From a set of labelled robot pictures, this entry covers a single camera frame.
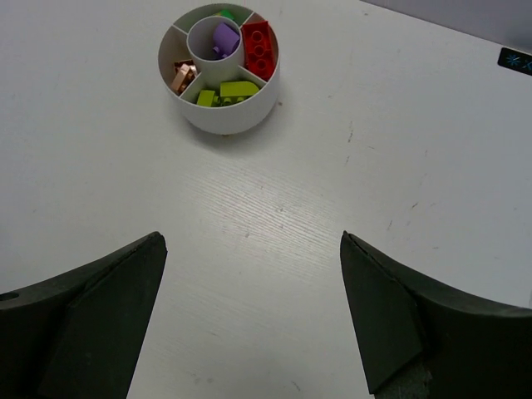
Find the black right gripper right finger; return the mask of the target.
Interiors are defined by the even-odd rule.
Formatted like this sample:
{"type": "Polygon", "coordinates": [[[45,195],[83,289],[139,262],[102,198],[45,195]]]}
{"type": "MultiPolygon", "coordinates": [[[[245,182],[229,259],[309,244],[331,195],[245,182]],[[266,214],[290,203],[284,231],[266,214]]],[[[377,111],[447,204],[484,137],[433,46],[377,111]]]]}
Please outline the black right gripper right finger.
{"type": "Polygon", "coordinates": [[[460,291],[354,234],[343,234],[340,259],[374,397],[530,397],[528,308],[460,291]]]}

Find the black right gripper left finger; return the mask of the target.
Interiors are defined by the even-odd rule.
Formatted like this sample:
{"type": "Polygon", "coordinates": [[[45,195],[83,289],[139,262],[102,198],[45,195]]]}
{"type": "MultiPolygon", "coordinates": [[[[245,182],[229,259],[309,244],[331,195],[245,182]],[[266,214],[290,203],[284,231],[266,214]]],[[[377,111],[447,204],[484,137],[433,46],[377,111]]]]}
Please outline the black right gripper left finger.
{"type": "Polygon", "coordinates": [[[165,269],[154,232],[1,295],[3,398],[125,398],[165,269]]]}

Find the small lime lego brick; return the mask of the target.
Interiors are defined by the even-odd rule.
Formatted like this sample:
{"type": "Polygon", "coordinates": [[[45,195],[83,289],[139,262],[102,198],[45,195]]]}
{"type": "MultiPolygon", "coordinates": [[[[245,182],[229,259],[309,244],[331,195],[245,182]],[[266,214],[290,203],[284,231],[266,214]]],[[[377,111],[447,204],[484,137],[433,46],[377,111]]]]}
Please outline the small lime lego brick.
{"type": "Polygon", "coordinates": [[[196,105],[203,107],[218,107],[220,105],[219,95],[213,90],[201,90],[196,105]]]}

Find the orange lego plate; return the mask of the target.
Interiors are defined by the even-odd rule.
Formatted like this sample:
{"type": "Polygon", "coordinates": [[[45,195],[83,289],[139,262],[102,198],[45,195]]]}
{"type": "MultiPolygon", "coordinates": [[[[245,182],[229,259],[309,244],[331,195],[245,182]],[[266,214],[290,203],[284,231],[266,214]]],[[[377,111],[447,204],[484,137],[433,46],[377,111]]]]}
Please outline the orange lego plate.
{"type": "Polygon", "coordinates": [[[192,59],[187,59],[174,63],[175,77],[173,78],[170,89],[180,96],[187,86],[197,77],[198,70],[192,59]]]}

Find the lime green arch lego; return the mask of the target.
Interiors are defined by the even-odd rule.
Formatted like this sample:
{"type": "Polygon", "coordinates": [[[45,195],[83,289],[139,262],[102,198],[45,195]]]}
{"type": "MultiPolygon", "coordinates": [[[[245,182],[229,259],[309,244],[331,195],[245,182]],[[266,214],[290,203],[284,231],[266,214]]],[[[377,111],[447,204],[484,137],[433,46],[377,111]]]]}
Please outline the lime green arch lego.
{"type": "Polygon", "coordinates": [[[259,87],[251,81],[226,81],[219,87],[221,106],[232,106],[254,96],[259,92],[259,87]]]}

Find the lilac curved printed lego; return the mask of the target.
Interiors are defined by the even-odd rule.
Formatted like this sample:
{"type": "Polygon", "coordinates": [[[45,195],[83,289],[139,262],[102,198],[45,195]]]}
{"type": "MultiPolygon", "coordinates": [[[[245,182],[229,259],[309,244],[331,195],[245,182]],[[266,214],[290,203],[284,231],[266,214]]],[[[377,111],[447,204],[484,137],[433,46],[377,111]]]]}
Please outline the lilac curved printed lego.
{"type": "Polygon", "coordinates": [[[213,51],[218,58],[232,55],[240,44],[240,34],[230,25],[222,22],[213,33],[213,51]]]}

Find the red and lilac lego piece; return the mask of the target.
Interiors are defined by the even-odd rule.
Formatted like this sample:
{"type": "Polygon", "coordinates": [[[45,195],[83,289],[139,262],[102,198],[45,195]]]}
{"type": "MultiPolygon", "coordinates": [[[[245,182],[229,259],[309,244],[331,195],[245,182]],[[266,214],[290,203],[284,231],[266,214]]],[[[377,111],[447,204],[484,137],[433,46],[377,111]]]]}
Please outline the red and lilac lego piece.
{"type": "Polygon", "coordinates": [[[241,27],[241,32],[244,39],[244,66],[254,75],[268,81],[275,68],[273,39],[268,22],[246,23],[241,27]]]}

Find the green square lego brick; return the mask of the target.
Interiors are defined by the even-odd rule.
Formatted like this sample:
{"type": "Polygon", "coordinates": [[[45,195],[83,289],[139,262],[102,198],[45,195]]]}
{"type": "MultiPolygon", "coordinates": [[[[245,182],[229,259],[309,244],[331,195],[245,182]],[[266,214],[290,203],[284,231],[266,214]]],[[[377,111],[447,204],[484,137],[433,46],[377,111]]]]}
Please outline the green square lego brick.
{"type": "Polygon", "coordinates": [[[236,20],[235,15],[230,10],[227,10],[227,9],[223,9],[223,10],[217,12],[216,15],[220,16],[220,17],[228,18],[231,21],[235,21],[236,20]]]}

